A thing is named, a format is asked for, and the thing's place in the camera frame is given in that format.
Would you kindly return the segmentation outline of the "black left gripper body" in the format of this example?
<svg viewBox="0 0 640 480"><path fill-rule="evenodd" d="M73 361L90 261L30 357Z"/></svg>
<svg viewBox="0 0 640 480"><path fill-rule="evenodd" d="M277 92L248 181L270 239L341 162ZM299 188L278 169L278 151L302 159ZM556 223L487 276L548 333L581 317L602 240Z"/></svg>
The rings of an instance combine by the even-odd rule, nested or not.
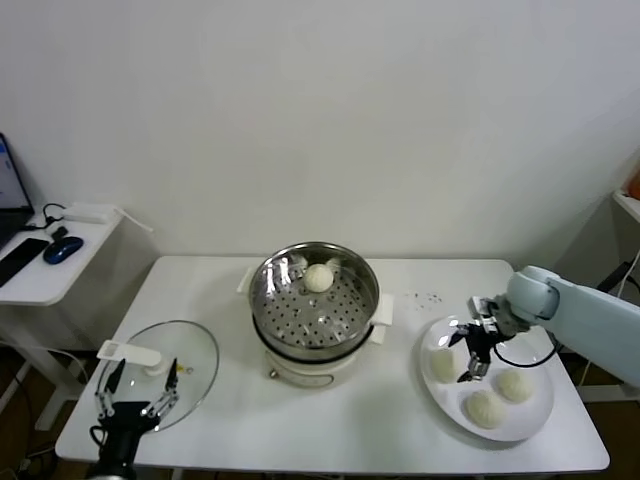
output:
<svg viewBox="0 0 640 480"><path fill-rule="evenodd" d="M131 465L141 437L158 426L158 417L148 413L148 402L116 402L114 413L98 420L103 440L101 463Z"/></svg>

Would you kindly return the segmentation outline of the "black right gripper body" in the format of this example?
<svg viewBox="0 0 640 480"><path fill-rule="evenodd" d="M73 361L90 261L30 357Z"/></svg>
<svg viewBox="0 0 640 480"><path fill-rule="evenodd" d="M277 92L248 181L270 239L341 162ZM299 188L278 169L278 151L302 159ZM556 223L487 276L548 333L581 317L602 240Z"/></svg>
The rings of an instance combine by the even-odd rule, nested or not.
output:
<svg viewBox="0 0 640 480"><path fill-rule="evenodd" d="M483 326L466 325L466 345L471 358L475 358L480 363L490 363L492 340L492 335Z"/></svg>

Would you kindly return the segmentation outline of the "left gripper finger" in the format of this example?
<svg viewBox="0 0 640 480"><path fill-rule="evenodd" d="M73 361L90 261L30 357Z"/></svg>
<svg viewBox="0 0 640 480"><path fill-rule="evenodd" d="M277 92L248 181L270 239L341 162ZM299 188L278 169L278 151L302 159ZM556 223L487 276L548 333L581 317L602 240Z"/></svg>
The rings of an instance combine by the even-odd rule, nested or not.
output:
<svg viewBox="0 0 640 480"><path fill-rule="evenodd" d="M174 359L168 369L168 375L159 397L149 402L142 410L142 415L149 418L164 418L179 400L177 392L178 372L177 359Z"/></svg>
<svg viewBox="0 0 640 480"><path fill-rule="evenodd" d="M98 409L98 418L106 419L115 415L113 397L117 391L122 373L125 368L125 360L120 360L116 367L106 377L102 388L98 388L94 398Z"/></svg>

